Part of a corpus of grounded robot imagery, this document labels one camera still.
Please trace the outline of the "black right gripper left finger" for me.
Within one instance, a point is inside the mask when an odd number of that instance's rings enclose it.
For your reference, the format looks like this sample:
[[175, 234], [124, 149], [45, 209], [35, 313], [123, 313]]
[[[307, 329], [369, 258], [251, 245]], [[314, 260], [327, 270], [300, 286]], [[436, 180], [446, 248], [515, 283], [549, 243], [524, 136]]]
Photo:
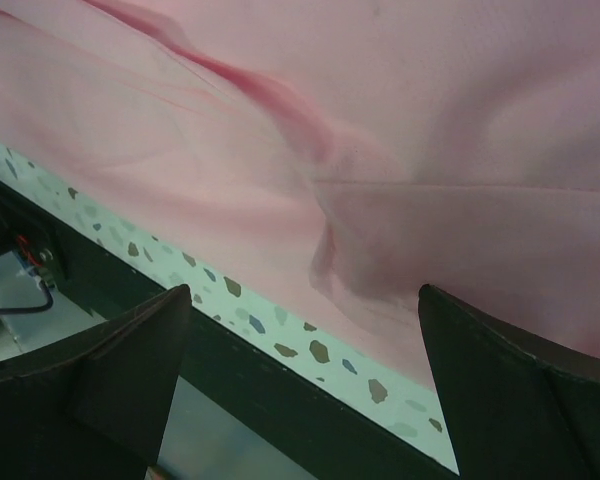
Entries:
[[0, 361], [0, 479], [142, 479], [191, 327], [186, 285]]

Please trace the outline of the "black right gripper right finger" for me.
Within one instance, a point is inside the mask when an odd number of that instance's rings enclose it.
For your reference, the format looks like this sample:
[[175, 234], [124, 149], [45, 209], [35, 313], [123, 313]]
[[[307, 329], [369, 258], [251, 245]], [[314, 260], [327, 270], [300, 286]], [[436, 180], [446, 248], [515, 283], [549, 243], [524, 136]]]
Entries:
[[431, 285], [418, 316], [463, 479], [600, 479], [600, 359]]

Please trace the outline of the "pink t shirt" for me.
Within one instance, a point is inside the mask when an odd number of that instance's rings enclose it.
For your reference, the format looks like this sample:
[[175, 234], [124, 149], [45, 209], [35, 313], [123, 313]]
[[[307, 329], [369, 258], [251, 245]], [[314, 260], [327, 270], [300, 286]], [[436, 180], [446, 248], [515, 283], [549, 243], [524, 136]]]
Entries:
[[600, 358], [600, 1], [0, 1], [0, 142], [420, 382], [424, 284]]

